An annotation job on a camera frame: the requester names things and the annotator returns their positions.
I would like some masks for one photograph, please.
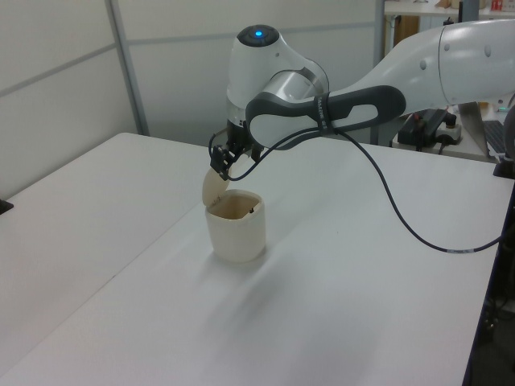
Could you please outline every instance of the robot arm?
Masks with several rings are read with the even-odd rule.
[[[285,142],[361,129],[407,113],[515,92],[515,20],[461,23],[400,42],[350,87],[328,91],[315,62],[274,28],[245,28],[235,39],[227,91],[229,141],[211,165],[227,178],[240,154]]]

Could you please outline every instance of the white table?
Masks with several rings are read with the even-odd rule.
[[[366,147],[428,240],[500,234],[513,181],[492,164]],[[274,152],[233,187],[266,203],[263,258],[215,258],[199,203],[0,385],[461,385],[496,247],[419,243],[348,142]]]
[[[0,375],[198,203],[207,163],[204,147],[120,134],[9,200]]]

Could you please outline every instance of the cable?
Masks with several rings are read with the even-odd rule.
[[[240,181],[241,179],[245,178],[247,175],[250,174],[250,172],[252,172],[252,170],[254,170],[258,165],[259,163],[261,163],[261,161],[263,159],[266,158],[266,156],[268,156],[268,154],[270,154],[272,151],[274,151],[275,149],[277,149],[280,145],[282,145],[284,142],[288,142],[290,141],[292,138],[295,138],[295,137],[298,137],[299,135],[301,134],[304,134],[304,133],[313,133],[313,132],[316,132],[318,131],[318,129],[304,129],[304,130],[301,130],[297,133],[293,133],[293,134],[290,134],[288,135],[287,137],[283,138],[281,141],[275,143],[272,147],[270,147],[260,158],[258,161],[256,161],[244,174],[240,175],[239,177],[231,177],[231,176],[228,176],[228,180],[229,181]],[[216,133],[216,134],[213,134],[211,136],[211,139],[209,140],[209,148],[208,148],[208,151],[209,151],[209,156],[211,157],[212,155],[212,142],[214,140],[214,138],[219,134],[219,133]],[[501,234],[499,237],[497,237],[495,240],[492,240],[490,241],[489,243],[485,244],[485,245],[482,245],[480,247],[477,247],[477,248],[471,248],[471,249],[447,249],[447,248],[442,248],[442,247],[439,247],[438,245],[434,245],[432,243],[430,243],[429,241],[426,241],[424,240],[421,236],[418,235],[418,233],[412,229],[412,227],[406,222],[406,220],[404,220],[404,217],[402,217],[402,214],[401,212],[399,211],[398,207],[397,207],[397,204],[395,203],[395,201],[393,200],[393,196],[392,196],[392,193],[390,192],[390,189],[388,187],[388,183],[386,182],[386,179],[385,179],[385,176],[383,175],[381,169],[379,168],[379,166],[376,164],[376,162],[373,160],[372,156],[369,154],[369,152],[367,150],[365,150],[365,148],[363,146],[361,146],[358,142],[356,142],[352,137],[350,137],[349,135],[347,135],[344,131],[340,130],[340,129],[335,129],[335,133],[341,135],[342,137],[344,138],[347,138],[355,147],[357,147],[361,153],[363,153],[365,155],[365,157],[370,161],[370,163],[372,163],[372,166],[374,167],[374,169],[376,170],[376,172],[379,174],[379,178],[381,179],[382,183],[383,183],[383,187],[385,188],[385,191],[386,191],[386,194],[388,195],[388,199],[390,201],[390,203],[392,204],[392,207],[393,207],[393,210],[395,211],[395,213],[397,214],[397,217],[399,218],[399,220],[402,222],[402,224],[406,227],[406,229],[418,240],[420,241],[421,243],[425,244],[426,246],[432,248],[432,249],[435,249],[437,251],[440,251],[440,252],[444,252],[444,253],[456,253],[456,254],[462,254],[462,253],[475,253],[475,252],[480,252],[480,251],[483,251],[487,248],[490,248],[492,247],[493,245],[499,243],[500,241],[502,241],[504,238],[505,238],[505,234]]]
[[[230,175],[227,176],[227,179],[229,181],[240,181],[241,179],[244,179],[247,175],[250,174],[250,172],[252,170],[254,170],[260,163],[263,159],[266,158],[266,156],[268,154],[270,154],[273,150],[277,149],[278,147],[280,147],[280,145],[282,145],[284,142],[288,142],[290,141],[292,138],[295,138],[295,137],[298,137],[299,135],[301,134],[305,134],[305,133],[314,133],[314,132],[318,132],[319,129],[318,128],[311,128],[311,129],[304,129],[304,130],[300,130],[298,131],[297,133],[293,133],[293,134],[290,134],[288,135],[287,137],[284,137],[281,141],[275,143],[272,147],[270,147],[243,175],[240,175],[239,177],[231,177]],[[212,144],[212,140],[213,138],[216,136],[217,134],[213,134],[213,136],[211,137],[211,140],[209,141],[209,156],[211,157],[211,144]]]
[[[495,240],[492,240],[490,241],[489,243],[481,246],[481,247],[478,247],[478,248],[472,248],[472,249],[447,249],[447,248],[442,248],[442,247],[439,247],[437,245],[434,245],[432,243],[430,243],[429,241],[426,241],[424,240],[421,236],[418,235],[418,233],[416,231],[414,231],[412,229],[412,227],[410,225],[408,225],[408,223],[404,220],[404,217],[402,217],[401,215],[401,212],[398,210],[397,208],[397,204],[395,203],[395,201],[393,201],[393,196],[392,196],[392,193],[389,191],[389,187],[388,187],[388,184],[386,183],[386,179],[385,179],[385,176],[383,175],[381,169],[379,168],[379,166],[376,164],[376,162],[373,160],[372,156],[369,154],[369,152],[367,150],[365,150],[363,148],[363,146],[361,146],[359,143],[357,143],[352,137],[350,137],[349,135],[347,135],[345,132],[343,132],[342,130],[340,129],[335,129],[335,132],[339,135],[341,135],[342,137],[344,138],[347,138],[355,147],[357,147],[361,153],[363,153],[365,155],[365,157],[370,161],[370,163],[372,163],[372,166],[374,167],[374,169],[376,170],[376,172],[379,174],[379,178],[381,179],[381,181],[383,182],[383,186],[385,187],[385,190],[386,190],[386,194],[388,195],[388,198],[389,198],[389,201],[391,202],[392,204],[392,207],[393,209],[395,210],[395,213],[397,214],[397,217],[399,218],[399,220],[402,222],[402,224],[406,227],[406,229],[408,231],[410,231],[410,233],[418,240],[420,241],[421,243],[427,245],[428,247],[430,248],[433,248],[433,249],[436,249],[437,251],[440,251],[440,252],[445,252],[445,253],[474,253],[474,252],[480,252],[480,251],[483,251],[485,250],[486,248],[490,248],[491,246],[497,244],[499,241],[503,240],[505,238],[505,234],[502,234],[500,235],[499,237],[497,237]]]

